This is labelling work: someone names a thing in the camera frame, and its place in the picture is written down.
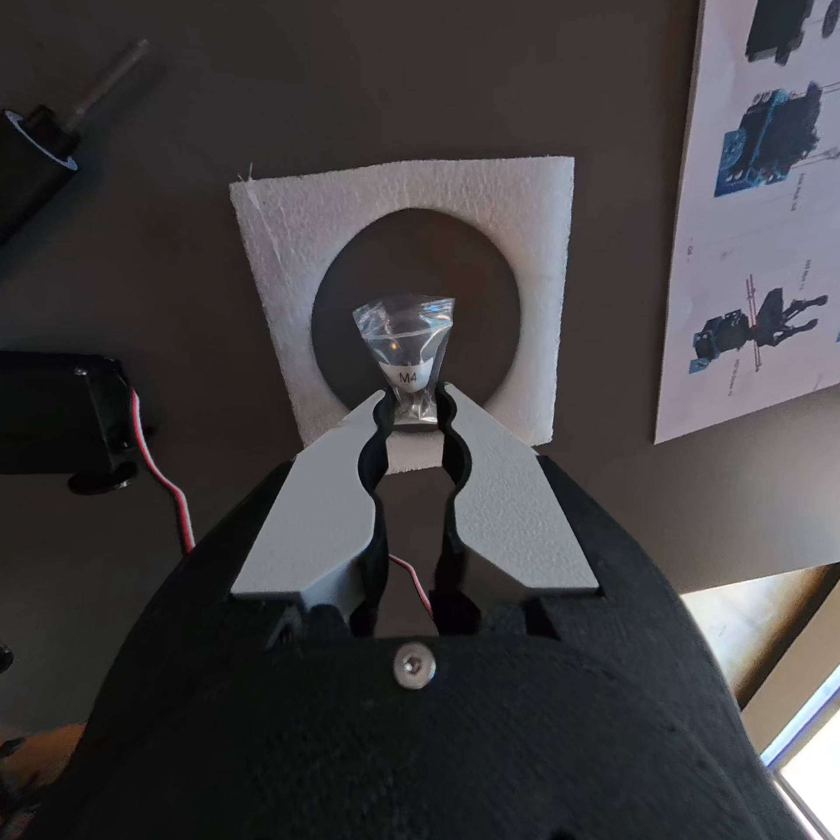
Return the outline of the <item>white foam square with hole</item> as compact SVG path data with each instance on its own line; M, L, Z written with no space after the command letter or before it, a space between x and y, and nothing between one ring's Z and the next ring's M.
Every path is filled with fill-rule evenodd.
M322 280L352 238L410 208L449 215L485 235L518 284L518 348L486 411L530 446L552 442L574 158L394 161L229 186L248 262L303 446L349 413L312 345Z

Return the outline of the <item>black servo with striped cable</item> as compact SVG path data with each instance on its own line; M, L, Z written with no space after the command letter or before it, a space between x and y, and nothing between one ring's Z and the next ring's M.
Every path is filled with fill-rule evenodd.
M196 544L186 496L155 464L144 438L140 398L121 363L100 355L3 351L2 475L66 475L79 495L110 492L137 473L135 453L174 502L185 578L189 558L216 563L222 597L231 587L294 460L281 465L231 511L205 545Z

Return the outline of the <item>clear bag of hex nuts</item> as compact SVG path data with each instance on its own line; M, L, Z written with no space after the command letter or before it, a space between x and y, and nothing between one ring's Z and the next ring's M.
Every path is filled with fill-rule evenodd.
M352 315L395 395L395 425L436 425L435 389L454 326L455 299L403 293L365 303Z

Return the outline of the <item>dark desk with wooden edge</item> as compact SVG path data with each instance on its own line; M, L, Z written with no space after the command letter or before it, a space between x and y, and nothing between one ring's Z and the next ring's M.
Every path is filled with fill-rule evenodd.
M653 445L697 2L2 2L2 104L80 173L2 249L2 348L121 361L204 537L300 448L228 184L575 158L544 448L679 592L838 561L838 388Z

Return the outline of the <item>open instruction booklet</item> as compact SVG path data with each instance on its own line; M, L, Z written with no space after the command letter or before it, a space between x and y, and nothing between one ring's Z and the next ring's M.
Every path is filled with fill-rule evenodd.
M839 382L838 6L700 4L656 444Z

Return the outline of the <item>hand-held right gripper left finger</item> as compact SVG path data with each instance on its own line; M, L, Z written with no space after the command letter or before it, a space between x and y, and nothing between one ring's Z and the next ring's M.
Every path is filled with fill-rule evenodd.
M374 392L303 449L266 515L231 595L333 606L371 636L389 574L382 502L394 394Z

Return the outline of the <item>black screwdriver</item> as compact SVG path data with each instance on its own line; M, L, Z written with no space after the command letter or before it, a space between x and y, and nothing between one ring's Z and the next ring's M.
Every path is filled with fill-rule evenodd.
M1 245L5 245L78 172L81 126L149 54L147 38L132 42L96 83L60 115L45 104L27 114L1 111Z

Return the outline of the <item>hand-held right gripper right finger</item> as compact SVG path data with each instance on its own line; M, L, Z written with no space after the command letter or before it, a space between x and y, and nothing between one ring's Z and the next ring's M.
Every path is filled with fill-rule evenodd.
M498 607L599 592L543 459L456 386L438 384L436 402L453 483L434 573L439 635L476 634Z

